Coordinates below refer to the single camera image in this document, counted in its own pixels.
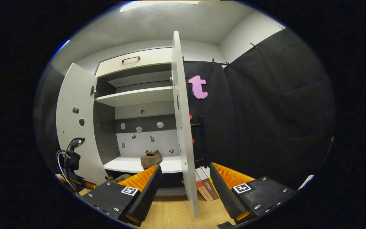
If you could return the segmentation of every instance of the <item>sticker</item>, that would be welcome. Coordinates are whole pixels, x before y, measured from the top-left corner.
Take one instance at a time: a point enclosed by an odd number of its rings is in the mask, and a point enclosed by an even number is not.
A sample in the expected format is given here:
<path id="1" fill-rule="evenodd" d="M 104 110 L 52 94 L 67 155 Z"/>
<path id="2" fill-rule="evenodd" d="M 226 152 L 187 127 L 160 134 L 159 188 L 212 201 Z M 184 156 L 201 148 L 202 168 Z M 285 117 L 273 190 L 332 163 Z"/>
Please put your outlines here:
<path id="1" fill-rule="evenodd" d="M 138 191 L 137 188 L 133 188 L 133 187 L 128 187 L 126 186 L 122 191 L 121 193 L 123 194 L 127 194 L 127 195 L 130 195 L 130 196 L 135 196 L 136 192 Z"/>
<path id="2" fill-rule="evenodd" d="M 238 194 L 251 190 L 246 183 L 234 186 L 233 188 Z"/>
<path id="3" fill-rule="evenodd" d="M 192 85 L 194 97 L 203 100 L 208 96 L 208 92 L 203 92 L 202 88 L 202 84 L 206 84 L 206 81 L 202 80 L 199 75 L 190 78 L 187 82 Z"/>
<path id="4" fill-rule="evenodd" d="M 79 107 L 74 106 L 74 107 L 73 107 L 73 113 L 78 114 L 79 112 L 80 112 L 80 108 L 79 108 Z"/>

